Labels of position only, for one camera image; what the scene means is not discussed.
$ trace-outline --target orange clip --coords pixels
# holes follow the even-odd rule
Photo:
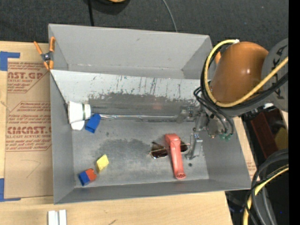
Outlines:
[[[37,49],[38,54],[41,55],[41,57],[43,58],[44,66],[46,67],[47,70],[53,69],[53,66],[54,66],[54,62],[51,60],[49,55],[51,53],[53,53],[55,50],[55,42],[56,42],[55,37],[51,37],[50,45],[49,45],[49,53],[47,53],[47,54],[42,52],[42,49],[40,48],[40,46],[38,45],[38,43],[36,41],[33,42],[33,44],[35,45],[35,47]]]
[[[165,139],[170,146],[173,172],[175,178],[177,179],[186,178],[187,176],[183,170],[183,162],[182,162],[182,156],[180,152],[180,144],[181,144],[180,138],[176,134],[166,134]]]

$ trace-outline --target blue tape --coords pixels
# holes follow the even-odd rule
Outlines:
[[[0,52],[0,71],[8,70],[8,58],[20,58],[19,52]]]
[[[4,199],[4,178],[0,179],[0,202],[18,201],[20,198]]]

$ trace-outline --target yellow block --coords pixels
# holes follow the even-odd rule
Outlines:
[[[99,158],[96,162],[97,172],[100,173],[106,166],[109,164],[107,155],[104,154],[101,158]]]

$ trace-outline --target yellow cable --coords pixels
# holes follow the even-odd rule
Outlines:
[[[285,168],[281,171],[279,171],[278,173],[276,173],[274,176],[270,177],[268,180],[266,180],[265,182],[263,182],[262,184],[258,185],[256,188],[255,188],[255,196],[259,193],[259,191],[267,184],[269,183],[270,181],[272,181],[274,178],[276,178],[277,176],[285,173],[286,171],[288,171],[289,168]],[[252,197],[251,195],[249,196],[248,198],[248,201],[247,201],[247,205],[248,205],[248,208],[251,209],[251,205],[252,205]],[[245,209],[244,211],[244,216],[243,216],[243,225],[248,225],[248,218],[249,218],[249,214],[248,214],[248,211],[247,209]]]
[[[208,68],[209,68],[209,63],[211,60],[212,55],[214,54],[214,52],[222,45],[224,44],[228,44],[228,43],[236,43],[237,40],[226,40],[223,41],[219,44],[217,44],[213,50],[210,52],[206,62],[205,62],[205,69],[204,69],[204,84],[205,84],[205,89],[208,93],[208,96],[210,97],[210,99],[217,105],[220,107],[232,107],[235,106],[237,104],[240,104],[242,102],[244,102],[245,100],[247,100],[250,96],[252,96],[254,93],[256,93],[272,76],[274,76],[285,64],[287,64],[288,62],[288,57],[286,57],[285,59],[282,60],[282,62],[275,68],[273,69],[263,80],[261,80],[261,82],[259,84],[257,84],[248,94],[246,94],[245,96],[243,96],[242,98],[236,100],[235,102],[231,102],[231,103],[221,103],[218,102],[214,96],[212,95],[210,88],[209,88],[209,84],[208,84]]]

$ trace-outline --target wire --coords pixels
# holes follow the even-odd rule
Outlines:
[[[233,123],[231,123],[231,121],[228,119],[228,117],[226,117],[225,114],[223,114],[218,109],[216,109],[216,107],[208,99],[205,100],[198,96],[199,92],[202,91],[202,89],[203,89],[203,83],[200,83],[200,87],[194,91],[194,96],[196,97],[197,101],[201,105],[203,105],[205,108],[207,108],[214,116],[216,116],[219,119],[219,121],[222,123],[222,125],[224,127],[224,133],[226,134],[228,128],[227,128],[227,125],[225,124],[225,121],[221,118],[220,114],[223,115],[229,121],[229,124],[231,125],[231,134],[233,134],[233,131],[234,131]]]
[[[232,109],[243,109],[243,108],[247,108],[259,101],[261,101],[262,99],[266,98],[267,96],[269,96],[270,94],[272,94],[275,90],[277,90],[279,87],[281,87],[284,83],[286,83],[289,79],[289,74],[288,72],[281,77],[276,83],[274,83],[270,88],[268,88],[267,90],[263,91],[262,93],[259,93],[256,97],[252,98],[251,100],[242,102],[238,105],[235,105],[233,107],[224,107],[222,108],[222,110],[232,110]]]
[[[198,89],[196,89],[196,90],[194,91],[194,96],[196,97],[197,101],[198,101],[199,103],[201,103],[201,104],[202,104],[205,108],[207,108],[209,111],[211,111],[211,113],[214,114],[214,115],[220,120],[220,122],[222,123],[222,125],[223,125],[223,127],[224,127],[224,133],[226,134],[228,129],[227,129],[227,126],[226,126],[224,120],[221,118],[221,116],[220,116],[217,112],[215,112],[215,111],[213,110],[212,107],[210,107],[209,105],[206,104],[207,101],[205,101],[204,99],[202,99],[202,98],[200,98],[200,97],[198,96],[198,93],[199,93],[200,91],[201,91],[201,88],[198,88]]]
[[[249,191],[248,195],[246,196],[246,205],[245,205],[245,211],[243,216],[243,225],[248,225],[248,218],[250,217],[254,224],[257,224],[252,212],[250,211],[251,205],[253,205],[255,212],[260,219],[261,223],[265,225],[264,218],[262,217],[258,206],[257,206],[257,195],[258,193],[264,189],[264,187],[270,183],[274,178],[281,175],[282,173],[288,171],[288,164],[278,168],[277,170],[271,172],[266,178],[262,177],[262,180],[260,182],[256,182],[259,175],[264,172],[263,175],[265,175],[265,169],[267,169],[271,164],[274,164],[279,161],[284,161],[288,159],[288,149],[279,150],[277,152],[274,152],[272,155],[270,155],[267,160],[257,169],[255,172],[252,183],[251,183],[251,190]]]
[[[93,11],[92,11],[92,5],[90,0],[88,0],[88,7],[89,7],[89,14],[90,14],[90,25],[94,27]]]
[[[176,27],[176,23],[175,23],[175,21],[174,21],[173,15],[172,15],[172,13],[171,13],[171,11],[170,11],[170,9],[169,9],[168,4],[166,3],[165,0],[162,0],[162,1],[163,1],[163,3],[165,4],[165,7],[167,8],[167,10],[168,10],[168,12],[169,12],[169,15],[170,15],[170,17],[171,17],[171,19],[172,19],[172,23],[173,23],[173,25],[174,25],[175,31],[178,32],[177,27]]]
[[[216,50],[216,52],[213,53],[213,57],[212,57],[213,59],[216,56],[217,52],[218,52],[218,50]],[[233,134],[234,133],[234,124],[233,124],[233,121],[230,119],[230,117],[228,115],[226,115],[223,111],[221,111],[208,98],[206,90],[204,89],[204,69],[205,69],[205,67],[203,67],[203,69],[202,69],[201,78],[200,78],[200,87],[201,87],[202,95],[203,95],[204,99],[206,100],[206,103],[208,103],[209,106],[215,111],[214,115],[221,114],[229,122],[229,124],[231,126],[231,134]]]
[[[220,48],[222,45],[224,44],[228,44],[228,43],[237,43],[239,42],[238,40],[225,40],[223,42],[220,42],[219,44],[217,44],[212,51],[210,52],[208,59],[205,62],[205,70],[204,70],[204,83],[205,83],[205,89],[208,93],[209,98],[217,105],[220,107],[232,107],[235,105],[238,105],[242,102],[244,102],[246,99],[248,99],[250,96],[252,96],[254,93],[256,93],[272,76],[274,76],[284,65],[286,65],[288,63],[288,57],[286,57],[285,59],[283,59],[281,61],[281,63],[275,68],[273,69],[262,81],[260,81],[260,83],[258,85],[256,85],[248,94],[246,94],[245,96],[243,96],[242,98],[231,102],[231,103],[221,103],[218,102],[212,95],[209,85],[208,85],[208,68],[209,68],[209,61],[212,57],[212,55],[215,53],[215,51]]]

